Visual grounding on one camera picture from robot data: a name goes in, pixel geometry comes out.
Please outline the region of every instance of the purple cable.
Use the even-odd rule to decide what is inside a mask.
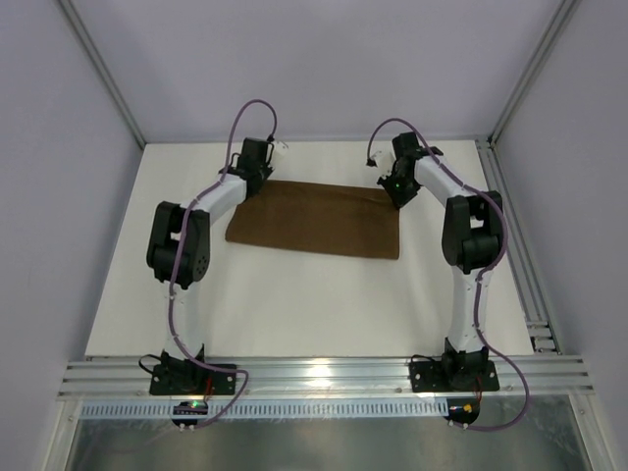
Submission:
[[[530,407],[530,387],[528,385],[528,382],[526,381],[526,378],[523,372],[515,364],[515,362],[512,361],[510,358],[508,358],[505,354],[501,353],[499,350],[494,348],[484,337],[484,333],[480,330],[480,297],[481,297],[481,291],[482,291],[482,278],[484,277],[485,273],[487,273],[488,271],[491,271],[501,261],[501,259],[506,253],[506,248],[508,245],[508,227],[506,225],[505,218],[503,217],[503,212],[501,211],[497,203],[495,203],[492,199],[490,199],[482,190],[474,188],[473,186],[466,184],[454,172],[452,172],[443,163],[443,161],[432,151],[430,144],[428,144],[427,140],[425,140],[421,132],[419,132],[414,126],[412,126],[411,123],[403,120],[402,118],[388,118],[387,120],[385,120],[383,123],[381,123],[379,126],[375,128],[375,130],[371,134],[371,138],[369,139],[369,145],[366,150],[367,159],[371,158],[371,146],[373,145],[373,140],[375,139],[375,136],[377,135],[379,130],[383,128],[385,125],[387,125],[388,123],[402,123],[403,125],[406,125],[407,127],[409,127],[417,135],[417,137],[419,138],[423,146],[427,149],[428,153],[430,154],[430,157],[434,159],[434,161],[438,164],[439,168],[442,169],[443,172],[445,172],[445,174],[448,177],[450,177],[456,184],[459,184],[463,189],[466,189],[468,191],[471,191],[477,194],[482,199],[484,199],[487,203],[489,203],[491,207],[494,209],[494,211],[496,212],[497,216],[499,217],[499,223],[501,224],[501,227],[503,230],[503,241],[501,244],[501,250],[499,251],[499,254],[497,255],[497,258],[494,260],[494,262],[488,267],[485,267],[482,270],[480,270],[480,273],[478,273],[478,278],[476,278],[477,289],[475,293],[475,300],[473,303],[473,322],[474,322],[474,327],[478,334],[478,337],[480,338],[480,341],[484,344],[484,346],[493,354],[495,354],[496,356],[501,358],[503,361],[508,363],[512,367],[512,369],[517,373],[519,378],[521,378],[521,383],[523,384],[523,389],[525,391],[525,402],[523,404],[523,407],[521,408],[521,411],[519,411],[517,416],[513,418],[510,422],[506,422],[505,424],[495,425],[491,427],[470,425],[467,428],[469,430],[474,430],[476,432],[497,432],[500,430],[507,429],[509,427],[512,427],[513,425],[518,424],[521,421],[521,419],[523,419],[526,412],[528,411],[528,408]]]
[[[198,361],[187,350],[187,347],[179,339],[179,334],[177,334],[177,329],[175,328],[175,297],[177,295],[177,293],[175,292],[175,280],[177,279],[177,275],[179,274],[179,268],[181,266],[181,259],[182,259],[182,254],[183,254],[183,245],[185,243],[185,237],[186,237],[186,233],[187,233],[187,221],[189,219],[189,214],[194,209],[194,207],[198,204],[200,199],[203,198],[203,196],[209,194],[214,189],[219,187],[223,183],[223,181],[225,180],[225,177],[227,176],[227,169],[229,168],[229,161],[230,161],[231,153],[232,153],[232,144],[234,143],[234,134],[236,133],[237,123],[239,122],[239,119],[242,117],[242,114],[244,113],[246,108],[248,108],[249,106],[251,106],[252,104],[255,104],[255,103],[260,103],[262,105],[265,105],[273,113],[274,124],[273,124],[273,130],[272,130],[270,136],[273,136],[275,134],[275,131],[277,130],[277,113],[275,111],[275,108],[273,108],[271,106],[271,104],[268,103],[267,101],[259,100],[259,99],[247,101],[246,103],[244,103],[244,105],[237,112],[237,115],[235,115],[234,124],[232,125],[232,130],[229,133],[229,140],[227,142],[227,155],[225,157],[225,167],[223,168],[223,170],[221,172],[220,178],[218,179],[217,182],[215,182],[214,184],[212,184],[208,188],[206,188],[206,189],[202,190],[200,193],[198,193],[196,195],[196,197],[192,200],[192,202],[189,203],[187,208],[185,208],[185,212],[183,213],[183,223],[182,223],[182,230],[181,230],[181,235],[180,235],[180,239],[179,239],[179,245],[177,247],[177,254],[175,256],[175,263],[173,264],[173,273],[172,273],[172,276],[170,278],[170,283],[168,285],[168,291],[169,291],[169,295],[170,295],[169,296],[169,300],[168,300],[168,328],[170,329],[170,334],[173,337],[173,340],[175,341],[175,344],[177,345],[179,350],[182,352],[182,354],[189,361],[194,363],[196,366],[199,366],[199,367],[204,368],[206,370],[215,371],[215,372],[218,372],[218,373],[233,373],[233,372],[235,372],[237,375],[240,374],[240,375],[244,376],[244,381],[242,382],[242,386],[235,393],[235,395],[232,398],[232,400],[230,400],[229,403],[225,407],[223,407],[221,409],[221,411],[218,412],[216,415],[214,415],[213,417],[211,417],[211,418],[205,420],[204,422],[198,424],[195,427],[195,429],[202,429],[203,427],[207,427],[208,425],[213,424],[214,422],[216,422],[218,419],[220,419],[223,415],[225,415],[229,411],[229,409],[234,405],[234,403],[236,403],[236,401],[240,398],[240,396],[244,392],[244,389],[246,388],[246,385],[248,384],[248,371],[243,370],[243,369],[232,370],[230,368],[220,368],[218,366],[208,365],[206,363],[203,363],[202,361]]]

